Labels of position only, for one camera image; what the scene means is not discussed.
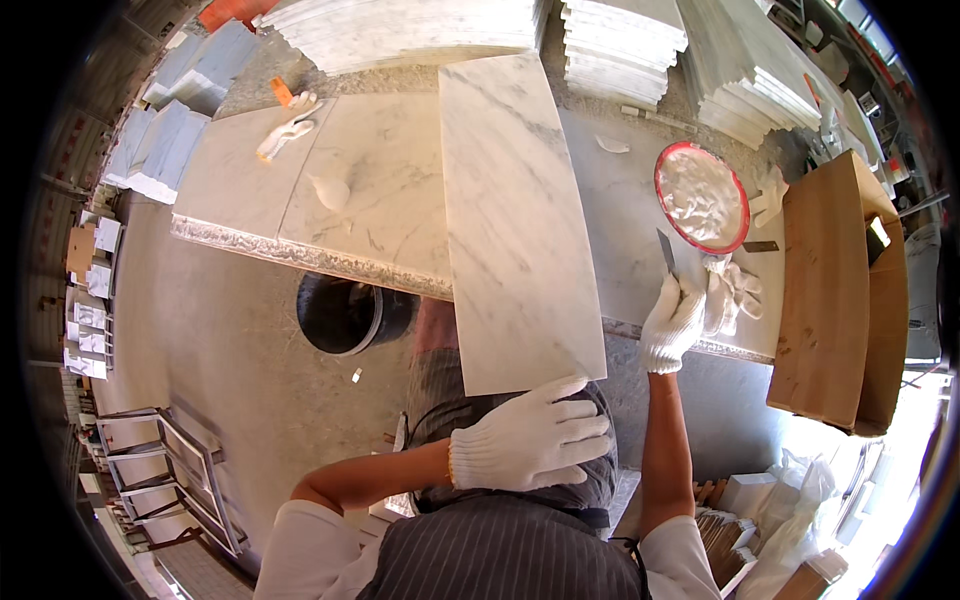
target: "white shirt sleeve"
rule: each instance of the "white shirt sleeve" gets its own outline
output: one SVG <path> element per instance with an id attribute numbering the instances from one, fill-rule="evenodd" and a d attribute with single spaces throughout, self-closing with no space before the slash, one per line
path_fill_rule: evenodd
<path id="1" fill-rule="evenodd" d="M 357 531 L 326 506 L 290 500 L 276 513 L 253 598 L 355 598 L 379 553 L 379 541 L 361 552 Z"/>
<path id="2" fill-rule="evenodd" d="M 722 600 L 692 516 L 674 516 L 639 546 L 650 595 L 657 600 Z"/>

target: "metal frame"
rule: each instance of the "metal frame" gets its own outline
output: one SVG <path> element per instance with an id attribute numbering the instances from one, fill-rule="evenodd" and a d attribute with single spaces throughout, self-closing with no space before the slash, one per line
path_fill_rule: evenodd
<path id="1" fill-rule="evenodd" d="M 190 514 L 204 531 L 220 544 L 230 555 L 236 557 L 241 552 L 241 544 L 247 539 L 228 515 L 226 503 L 217 483 L 213 468 L 223 462 L 223 450 L 210 450 L 201 444 L 188 431 L 183 429 L 163 408 L 145 408 L 123 413 L 104 415 L 97 419 L 100 439 L 106 440 L 106 425 L 135 422 L 153 422 L 156 424 L 158 439 L 144 444 L 134 444 L 123 448 L 111 449 L 104 444 L 104 453 L 110 475 L 120 492 L 120 501 L 135 525 L 154 522 L 169 516 Z M 187 457 L 176 451 L 171 445 L 175 438 L 190 454 L 201 463 L 201 469 L 192 467 Z M 136 460 L 162 456 L 167 463 L 167 472 L 149 477 L 136 483 L 124 482 L 117 469 L 119 461 Z M 185 473 L 187 481 L 178 478 L 178 470 Z M 133 506 L 134 496 L 173 490 L 177 500 L 153 509 L 149 513 L 139 514 Z"/>

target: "bowl of epoxy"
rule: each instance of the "bowl of epoxy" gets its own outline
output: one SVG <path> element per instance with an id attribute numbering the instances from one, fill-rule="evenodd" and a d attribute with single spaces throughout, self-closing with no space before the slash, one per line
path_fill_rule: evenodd
<path id="1" fill-rule="evenodd" d="M 663 149 L 654 186 L 667 221 L 691 246 L 729 254 L 750 228 L 747 193 L 722 158 L 691 142 Z"/>

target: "red bowl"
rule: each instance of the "red bowl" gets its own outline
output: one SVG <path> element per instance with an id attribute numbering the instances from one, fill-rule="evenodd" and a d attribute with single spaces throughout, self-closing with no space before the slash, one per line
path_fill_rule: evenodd
<path id="1" fill-rule="evenodd" d="M 673 220 L 673 217 L 670 216 L 669 209 L 666 207 L 666 203 L 663 201 L 663 193 L 660 191 L 660 167 L 663 164 L 663 161 L 670 155 L 678 151 L 694 151 L 702 152 L 715 160 L 719 160 L 725 167 L 730 170 L 730 175 L 733 178 L 733 184 L 736 185 L 737 191 L 740 193 L 740 229 L 737 231 L 736 236 L 733 238 L 733 241 L 724 248 L 711 248 L 709 246 L 704 246 L 697 240 L 693 239 L 686 234 L 680 227 L 677 226 L 677 223 Z M 743 240 L 747 239 L 747 231 L 750 229 L 750 205 L 747 202 L 747 193 L 743 191 L 743 185 L 740 183 L 740 180 L 736 177 L 736 173 L 733 169 L 730 168 L 730 165 L 727 164 L 727 161 L 721 158 L 720 156 L 715 155 L 714 153 L 704 150 L 697 144 L 693 142 L 677 142 L 675 144 L 670 144 L 663 149 L 663 152 L 660 153 L 660 156 L 657 157 L 657 166 L 654 167 L 654 187 L 657 188 L 657 198 L 660 199 L 660 208 L 663 209 L 663 214 L 666 215 L 666 220 L 670 222 L 670 225 L 673 226 L 673 229 L 680 234 L 680 236 L 687 241 L 688 244 L 694 248 L 700 249 L 708 254 L 729 254 L 740 247 L 743 244 Z"/>

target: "black bucket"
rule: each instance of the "black bucket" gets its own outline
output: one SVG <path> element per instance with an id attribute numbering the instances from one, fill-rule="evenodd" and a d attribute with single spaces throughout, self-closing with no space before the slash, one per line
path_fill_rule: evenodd
<path id="1" fill-rule="evenodd" d="M 308 273 L 297 291 L 297 320 L 318 350 L 350 356 L 403 335 L 415 304 L 410 294 Z"/>

